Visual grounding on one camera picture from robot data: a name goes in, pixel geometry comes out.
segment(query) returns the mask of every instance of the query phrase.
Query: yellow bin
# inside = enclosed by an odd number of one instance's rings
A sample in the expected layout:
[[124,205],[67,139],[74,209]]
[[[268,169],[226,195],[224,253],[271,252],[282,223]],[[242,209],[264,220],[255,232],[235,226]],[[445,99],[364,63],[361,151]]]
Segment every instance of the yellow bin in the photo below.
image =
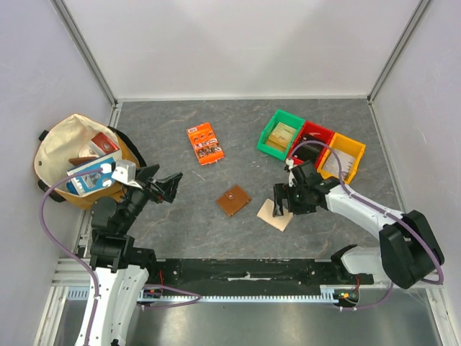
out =
[[[353,139],[350,139],[349,137],[343,136],[340,133],[335,133],[333,138],[331,139],[330,147],[333,149],[341,150],[344,153],[355,157],[355,161],[352,164],[348,175],[344,179],[344,182],[346,184],[349,184],[352,181],[352,178],[354,177],[354,175],[357,173],[357,169],[359,168],[359,163],[360,163],[360,160],[362,159],[363,153],[365,152],[366,145],[364,145],[363,143],[354,141]],[[336,178],[338,177],[337,174],[332,174],[330,172],[323,170],[323,165],[325,164],[330,154],[331,154],[330,151],[327,151],[326,154],[323,156],[322,161],[318,165],[318,171],[320,172],[320,174],[322,175],[324,179],[327,179],[329,177],[336,177]]]

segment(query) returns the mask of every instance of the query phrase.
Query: white wall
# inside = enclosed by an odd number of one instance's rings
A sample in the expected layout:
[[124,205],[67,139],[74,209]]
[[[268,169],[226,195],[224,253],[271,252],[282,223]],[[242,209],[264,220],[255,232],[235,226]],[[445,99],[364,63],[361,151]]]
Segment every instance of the white wall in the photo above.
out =
[[405,206],[426,214],[446,257],[461,327],[461,2],[434,0],[375,102]]
[[[110,107],[48,0],[0,3],[0,51],[0,345],[32,345],[58,258],[38,222],[37,137],[73,112],[106,123]],[[80,211],[46,212],[70,245]]]
[[118,98],[371,90],[418,0],[66,0]]

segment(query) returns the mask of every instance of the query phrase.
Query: plastic bin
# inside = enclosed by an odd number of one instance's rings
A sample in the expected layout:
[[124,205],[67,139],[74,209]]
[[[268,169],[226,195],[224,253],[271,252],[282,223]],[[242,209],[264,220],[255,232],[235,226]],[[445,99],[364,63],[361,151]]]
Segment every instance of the plastic bin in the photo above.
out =
[[[293,144],[291,145],[291,148],[288,154],[291,154],[293,149],[301,142],[304,135],[311,135],[313,137],[318,138],[319,141],[322,141],[325,144],[330,145],[331,141],[333,140],[334,134],[335,134],[334,131],[306,120],[303,128],[298,133],[296,139],[293,141]],[[328,151],[327,148],[323,148],[323,150],[321,151],[318,159],[315,161],[316,168],[320,166],[320,162],[322,161],[322,158],[326,155],[327,151]],[[295,164],[303,163],[303,160],[297,159],[295,157],[293,158],[293,161],[295,162]]]
[[[293,141],[297,137],[301,128],[303,128],[304,122],[305,122],[304,119],[297,117],[296,115],[285,112],[284,110],[277,110],[274,116],[272,117],[272,119],[269,121],[269,123],[266,125],[266,127],[261,132],[261,136],[259,137],[258,145],[256,147],[258,148],[258,150],[262,151],[263,153],[269,154],[270,156],[273,156],[279,160],[284,161],[288,155],[288,151],[290,151],[291,149],[291,145]],[[295,135],[293,136],[293,139],[291,140],[290,145],[287,147],[285,151],[276,150],[265,144],[267,139],[269,138],[269,135],[271,134],[271,132],[274,130],[275,126],[277,126],[278,123],[284,123],[296,129]]]
[[[366,146],[363,143],[354,141],[353,139],[343,136],[340,133],[335,133],[331,140],[330,147],[333,149],[341,150],[344,153],[347,153],[355,157],[355,162],[352,164],[348,175],[344,179],[344,182],[346,184],[349,184],[352,181],[352,178],[354,177],[354,175],[357,173],[357,169],[359,168],[359,163],[360,163],[360,160],[362,159],[363,153],[365,152]],[[330,152],[324,155],[318,166],[318,171],[324,179],[327,179],[329,177],[338,177],[337,173],[332,174],[322,169],[323,165],[325,164],[327,158],[330,155],[331,155]]]

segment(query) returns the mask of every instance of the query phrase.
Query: gray tabletop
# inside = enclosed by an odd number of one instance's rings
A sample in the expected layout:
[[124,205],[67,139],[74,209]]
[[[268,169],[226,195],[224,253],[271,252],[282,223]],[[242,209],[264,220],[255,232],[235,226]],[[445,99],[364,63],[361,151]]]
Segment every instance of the gray tabletop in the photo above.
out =
[[[173,204],[148,204],[130,230],[135,246],[157,257],[329,258],[348,244],[377,246],[365,230],[325,210],[295,216],[285,232],[256,217],[272,186],[287,181],[284,163],[256,149],[277,109],[367,145],[351,183],[357,192],[398,208],[377,132],[364,99],[125,102],[118,128],[126,132],[157,177],[183,172]],[[225,158],[200,166],[186,129],[210,122]],[[232,218],[215,200],[240,185],[252,201]]]

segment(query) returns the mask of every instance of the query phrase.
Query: reflective metal surface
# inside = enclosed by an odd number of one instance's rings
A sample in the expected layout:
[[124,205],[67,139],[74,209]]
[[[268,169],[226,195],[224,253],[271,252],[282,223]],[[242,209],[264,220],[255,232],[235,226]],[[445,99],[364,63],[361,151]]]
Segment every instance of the reflective metal surface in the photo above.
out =
[[[383,291],[364,289],[361,295],[362,303],[372,302],[378,300]],[[74,344],[85,303],[66,304],[56,346]],[[414,291],[411,295],[395,291],[382,306],[365,311],[340,313],[331,307],[306,303],[199,303],[158,311],[136,309],[127,344],[442,345],[424,291]]]

